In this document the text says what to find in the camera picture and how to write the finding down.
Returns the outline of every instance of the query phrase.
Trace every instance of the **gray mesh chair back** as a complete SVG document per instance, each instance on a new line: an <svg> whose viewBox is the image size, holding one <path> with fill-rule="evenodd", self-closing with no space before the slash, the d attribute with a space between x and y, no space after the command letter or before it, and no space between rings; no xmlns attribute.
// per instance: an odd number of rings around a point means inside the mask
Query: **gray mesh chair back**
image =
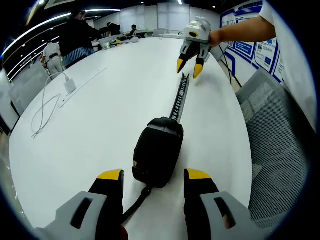
<svg viewBox="0 0 320 240"><path fill-rule="evenodd" d="M302 191L316 134L291 95L263 69L236 96L251 147L249 211L259 227L273 228Z"/></svg>

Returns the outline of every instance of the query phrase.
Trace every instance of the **black measuring tape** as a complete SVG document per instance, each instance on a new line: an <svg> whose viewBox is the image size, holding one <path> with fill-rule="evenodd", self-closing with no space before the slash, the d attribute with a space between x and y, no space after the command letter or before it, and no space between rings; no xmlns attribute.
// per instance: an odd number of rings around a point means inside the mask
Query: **black measuring tape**
<svg viewBox="0 0 320 240"><path fill-rule="evenodd" d="M180 119L182 116L182 112L184 110L185 102L186 102L186 97L188 93L188 88L189 88L189 76L185 76L184 73L182 73L182 79L180 81L180 86L175 98L175 102L170 114L170 119L176 120L178 123L180 123Z"/></svg>
<svg viewBox="0 0 320 240"><path fill-rule="evenodd" d="M139 138L134 150L132 173L136 180L147 186L137 201L122 215L121 224L138 210L153 187L163 188L171 179L184 137L183 127L179 122L186 102L189 76L190 74L182 74L170 117L152 120Z"/></svg>

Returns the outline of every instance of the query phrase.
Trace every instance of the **person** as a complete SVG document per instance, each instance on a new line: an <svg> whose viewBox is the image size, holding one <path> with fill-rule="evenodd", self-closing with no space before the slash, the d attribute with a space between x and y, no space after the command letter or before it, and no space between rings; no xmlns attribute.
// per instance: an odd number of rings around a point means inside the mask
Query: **person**
<svg viewBox="0 0 320 240"><path fill-rule="evenodd" d="M131 32L127 33L126 36L134 36L134 35L136 35L135 33L136 33L136 31L137 31L137 25L134 25L134 24L133 24L133 25L131 26L131 29L132 29Z"/></svg>
<svg viewBox="0 0 320 240"><path fill-rule="evenodd" d="M60 51L66 68L94 54L91 38L101 38L100 31L83 20L85 15L86 11L74 9L61 27Z"/></svg>
<svg viewBox="0 0 320 240"><path fill-rule="evenodd" d="M284 64L283 85L316 131L317 95L308 60L290 28L266 0L259 16L212 31L210 44L215 47L222 42L264 42L275 37Z"/></svg>
<svg viewBox="0 0 320 240"><path fill-rule="evenodd" d="M58 43L53 43L52 41L49 41L47 46L43 50L42 56L50 74L53 75L51 77L51 80L57 77L57 75L54 74L62 73L64 71L61 62L60 46Z"/></svg>
<svg viewBox="0 0 320 240"><path fill-rule="evenodd" d="M117 25L117 24L114 24L112 22L108 22L106 24L107 26L107 32L108 32L108 35L109 36L115 36L115 35L120 35L121 32L120 32L120 26Z"/></svg>

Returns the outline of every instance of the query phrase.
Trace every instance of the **ceiling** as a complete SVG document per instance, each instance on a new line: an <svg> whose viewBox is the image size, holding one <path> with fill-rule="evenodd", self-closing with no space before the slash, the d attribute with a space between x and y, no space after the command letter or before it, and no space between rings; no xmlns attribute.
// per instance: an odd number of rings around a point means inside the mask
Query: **ceiling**
<svg viewBox="0 0 320 240"><path fill-rule="evenodd" d="M108 1L108 0L75 0L72 2L50 7L45 9L46 5L54 0L44 0L44 4L38 4L39 0L25 0L17 4L14 2L6 1L6 5L3 9L14 9L14 16L8 18L6 23L3 25L2 39L0 40L1 52L3 52L17 37L28 31L34 26L43 23L46 20L69 13L72 8L79 9L125 9L141 4L144 2L145 6L154 6L157 3L176 3L177 0L118 0L118 1ZM214 11L216 13L223 13L226 10L233 8L247 0L182 0L184 4L189 4L192 7L207 9ZM26 26L30 13L34 11L33 17ZM89 12L86 18L97 20L100 17L105 17L107 15L113 14L114 11L99 11L99 12ZM47 23L41 27L30 32L26 37L17 41L2 57L2 63L9 78L21 68L21 64L30 59L41 51L44 47L40 47L49 40L58 37L59 27L66 22L66 18L60 18L58 20ZM30 56L28 56L24 61L22 61L27 55L34 51Z"/></svg>

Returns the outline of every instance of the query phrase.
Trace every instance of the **floor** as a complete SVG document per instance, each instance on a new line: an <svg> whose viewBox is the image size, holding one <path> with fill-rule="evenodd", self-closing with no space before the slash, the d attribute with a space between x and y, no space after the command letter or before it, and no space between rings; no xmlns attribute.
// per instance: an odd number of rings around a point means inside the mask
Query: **floor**
<svg viewBox="0 0 320 240"><path fill-rule="evenodd" d="M219 65L222 68L225 75L227 76L228 80L230 81L230 77L229 77L229 73L228 73L229 70L226 67L226 65L222 62L222 60L219 61ZM238 84L237 80L235 79L235 77L232 74L231 74L231 85L232 85L232 88L235 93L237 93L241 89L241 86Z"/></svg>
<svg viewBox="0 0 320 240"><path fill-rule="evenodd" d="M222 70L224 71L227 79L229 80L228 68L224 65L222 61L219 62ZM240 85L237 83L236 79L231 75L231 85L236 93L241 89ZM12 207L15 209L17 215L21 220L28 226L31 227L31 224L28 221L28 218L24 214L22 206L19 202L15 186L13 183L11 169L10 169L10 160L9 160L9 141L10 136L0 133L0 186L5 192L8 201L12 204Z"/></svg>

